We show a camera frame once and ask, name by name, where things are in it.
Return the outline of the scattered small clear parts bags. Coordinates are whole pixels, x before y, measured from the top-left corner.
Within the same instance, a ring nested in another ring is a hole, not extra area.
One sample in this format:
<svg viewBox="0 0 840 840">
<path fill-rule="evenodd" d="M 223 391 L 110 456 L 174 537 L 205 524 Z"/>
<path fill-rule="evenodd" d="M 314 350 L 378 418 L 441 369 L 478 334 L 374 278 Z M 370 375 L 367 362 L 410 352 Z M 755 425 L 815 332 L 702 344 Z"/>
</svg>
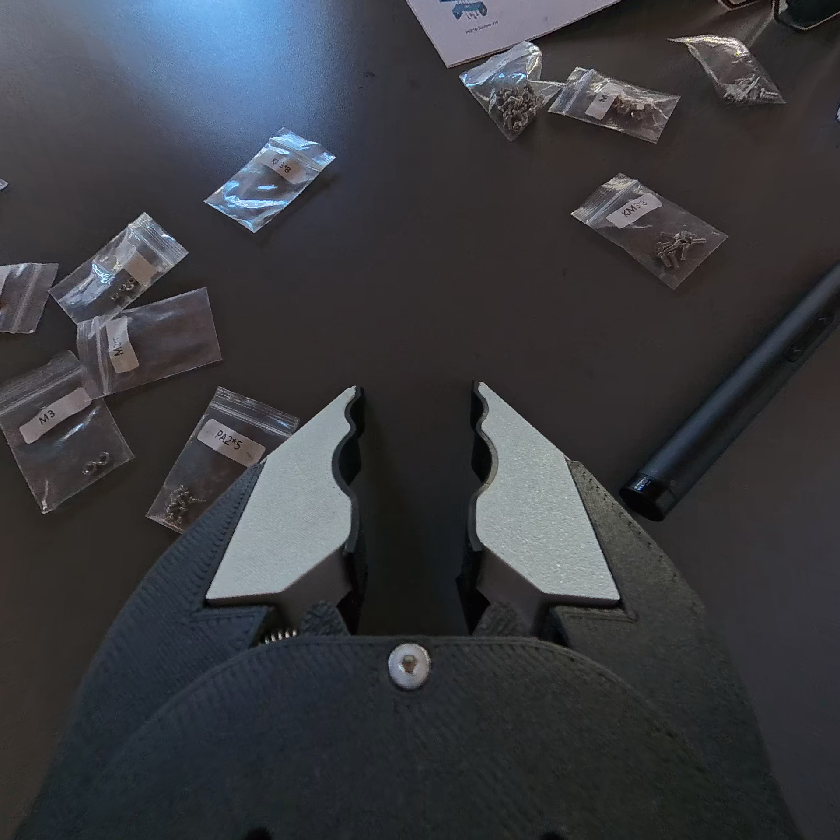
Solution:
<svg viewBox="0 0 840 840">
<path fill-rule="evenodd" d="M 234 79 L 245 56 L 210 49 L 184 60 L 148 38 L 100 43 L 95 57 L 56 20 L 24 21 L 2 6 L 2 258 L 59 264 L 64 279 L 137 211 L 188 255 L 140 308 L 205 289 L 220 360 L 179 361 L 210 344 L 199 317 L 181 316 L 176 350 L 141 342 L 126 324 L 112 349 L 97 326 L 88 363 L 135 385 L 98 385 L 136 459 L 106 476 L 80 457 L 74 496 L 46 514 L 24 499 L 24 478 L 2 443 L 2 555 L 81 551 L 107 539 L 139 543 L 143 518 L 187 421 L 215 384 L 304 417 L 347 384 L 374 389 L 372 455 L 363 510 L 384 531 L 425 540 L 462 529 L 477 480 L 453 405 L 464 380 L 497 367 L 533 395 L 572 378 L 561 328 L 587 275 L 562 245 L 579 225 L 568 212 L 599 172 L 618 164 L 670 168 L 696 214 L 711 198 L 734 203 L 747 163 L 774 147 L 785 106 L 721 101 L 684 45 L 635 44 L 645 79 L 681 96 L 659 146 L 558 114 L 504 140 L 462 82 L 432 73 L 386 32 L 368 56 L 352 45 L 316 56 L 306 39 L 254 56 L 257 80 Z M 152 373 L 152 368 L 184 372 Z"/>
</svg>

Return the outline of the dark grey desk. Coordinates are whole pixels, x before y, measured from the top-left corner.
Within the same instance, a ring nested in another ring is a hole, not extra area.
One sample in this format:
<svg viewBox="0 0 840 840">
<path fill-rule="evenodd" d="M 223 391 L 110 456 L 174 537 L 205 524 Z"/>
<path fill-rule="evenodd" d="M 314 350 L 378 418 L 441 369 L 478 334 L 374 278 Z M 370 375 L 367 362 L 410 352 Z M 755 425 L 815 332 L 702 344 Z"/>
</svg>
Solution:
<svg viewBox="0 0 840 840">
<path fill-rule="evenodd" d="M 837 263 L 838 19 L 621 2 L 540 45 L 679 94 L 660 141 L 507 141 L 405 2 L 2 3 L 2 263 L 147 212 L 188 253 L 143 302 L 206 288 L 223 353 L 108 400 L 134 459 L 56 511 L 2 438 L 2 838 L 218 385 L 302 422 L 364 388 L 360 630 L 463 635 L 475 379 L 615 492 Z"/>
</svg>

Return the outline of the black marker pen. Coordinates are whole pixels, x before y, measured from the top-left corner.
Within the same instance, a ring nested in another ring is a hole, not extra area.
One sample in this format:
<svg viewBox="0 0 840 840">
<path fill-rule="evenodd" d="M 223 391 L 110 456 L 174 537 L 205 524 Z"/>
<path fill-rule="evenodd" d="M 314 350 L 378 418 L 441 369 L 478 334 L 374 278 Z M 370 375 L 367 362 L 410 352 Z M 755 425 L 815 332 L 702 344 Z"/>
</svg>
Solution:
<svg viewBox="0 0 840 840">
<path fill-rule="evenodd" d="M 838 330 L 839 265 L 688 416 L 620 489 L 626 506 L 661 522 L 740 433 Z"/>
</svg>

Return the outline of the white blue instruction booklet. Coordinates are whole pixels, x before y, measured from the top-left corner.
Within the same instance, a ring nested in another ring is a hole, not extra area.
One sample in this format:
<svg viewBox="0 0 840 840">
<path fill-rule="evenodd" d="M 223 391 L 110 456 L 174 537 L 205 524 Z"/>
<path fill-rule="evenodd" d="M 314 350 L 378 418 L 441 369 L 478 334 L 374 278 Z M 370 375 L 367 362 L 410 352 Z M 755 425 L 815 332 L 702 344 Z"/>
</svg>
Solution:
<svg viewBox="0 0 840 840">
<path fill-rule="evenodd" d="M 408 1 L 447 68 L 548 35 L 615 1 Z"/>
</svg>

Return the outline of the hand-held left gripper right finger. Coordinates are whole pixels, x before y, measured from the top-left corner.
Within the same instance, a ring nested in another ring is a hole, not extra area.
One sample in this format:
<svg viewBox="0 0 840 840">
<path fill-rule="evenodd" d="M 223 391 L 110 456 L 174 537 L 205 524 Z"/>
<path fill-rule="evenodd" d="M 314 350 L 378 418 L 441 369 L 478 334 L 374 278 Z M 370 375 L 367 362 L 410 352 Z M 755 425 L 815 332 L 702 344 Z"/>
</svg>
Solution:
<svg viewBox="0 0 840 840">
<path fill-rule="evenodd" d="M 551 634 L 555 606 L 620 606 L 569 460 L 496 394 L 474 381 L 471 468 L 458 596 L 471 634 L 494 604 L 511 606 L 526 632 Z"/>
</svg>

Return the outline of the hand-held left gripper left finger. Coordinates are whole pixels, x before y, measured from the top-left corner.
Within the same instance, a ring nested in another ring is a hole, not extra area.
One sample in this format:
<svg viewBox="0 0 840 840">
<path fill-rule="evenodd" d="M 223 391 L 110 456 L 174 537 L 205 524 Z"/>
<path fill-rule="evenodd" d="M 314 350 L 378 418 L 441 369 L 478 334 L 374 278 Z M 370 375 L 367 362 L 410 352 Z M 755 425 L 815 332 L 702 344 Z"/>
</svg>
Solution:
<svg viewBox="0 0 840 840">
<path fill-rule="evenodd" d="M 364 392 L 352 386 L 259 467 L 206 600 L 268 604 L 299 627 L 313 604 L 358 630 L 366 586 L 361 514 L 350 488 L 361 469 Z"/>
</svg>

